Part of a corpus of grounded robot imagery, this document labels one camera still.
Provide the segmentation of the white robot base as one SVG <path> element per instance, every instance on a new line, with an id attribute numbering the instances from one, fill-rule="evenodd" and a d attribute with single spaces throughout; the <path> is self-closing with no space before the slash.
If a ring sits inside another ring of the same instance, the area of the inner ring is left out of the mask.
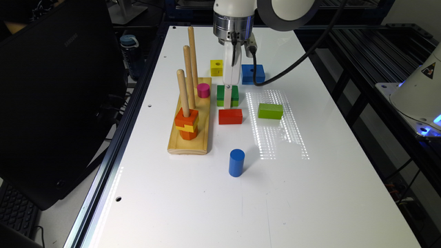
<path id="1" fill-rule="evenodd" d="M 440 46 L 403 82 L 376 88 L 417 137 L 440 138 Z"/>

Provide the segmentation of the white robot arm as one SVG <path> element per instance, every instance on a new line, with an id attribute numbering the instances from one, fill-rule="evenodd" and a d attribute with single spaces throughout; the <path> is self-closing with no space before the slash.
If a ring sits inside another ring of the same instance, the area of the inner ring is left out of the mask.
<path id="1" fill-rule="evenodd" d="M 254 16 L 277 31 L 306 24 L 317 12 L 320 0 L 215 0 L 214 34 L 224 46 L 223 84 L 225 109 L 231 107 L 232 89 L 240 79 L 242 46 L 251 42 Z"/>

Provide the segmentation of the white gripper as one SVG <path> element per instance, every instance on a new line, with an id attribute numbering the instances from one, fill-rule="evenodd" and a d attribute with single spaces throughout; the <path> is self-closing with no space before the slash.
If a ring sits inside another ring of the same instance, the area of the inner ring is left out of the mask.
<path id="1" fill-rule="evenodd" d="M 227 39 L 222 41 L 224 46 L 223 57 L 223 83 L 225 84 L 224 91 L 224 108 L 231 108 L 232 100 L 232 86 L 238 85 L 241 76 L 242 65 L 242 51 L 245 49 L 246 57 L 252 58 L 250 50 L 257 51 L 257 44 L 254 34 L 241 40 L 238 38 L 238 33 L 231 32 L 227 35 Z"/>

